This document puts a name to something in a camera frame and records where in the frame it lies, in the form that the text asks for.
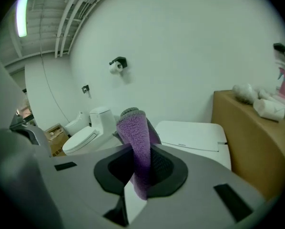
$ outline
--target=white toilet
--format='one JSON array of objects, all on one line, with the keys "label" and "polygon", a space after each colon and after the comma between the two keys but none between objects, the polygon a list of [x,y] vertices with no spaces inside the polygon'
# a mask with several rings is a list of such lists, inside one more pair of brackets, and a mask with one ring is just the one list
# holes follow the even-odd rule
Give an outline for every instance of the white toilet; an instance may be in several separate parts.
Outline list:
[{"label": "white toilet", "polygon": [[63,145],[62,149],[66,155],[86,154],[122,144],[113,136],[116,121],[108,107],[91,110],[90,118],[92,126],[84,127]]},{"label": "white toilet", "polygon": [[82,111],[79,112],[78,116],[76,119],[73,121],[69,122],[66,126],[65,129],[68,132],[69,135],[73,136],[80,130],[82,130],[84,127],[89,126],[89,117],[87,114],[84,114]]}]

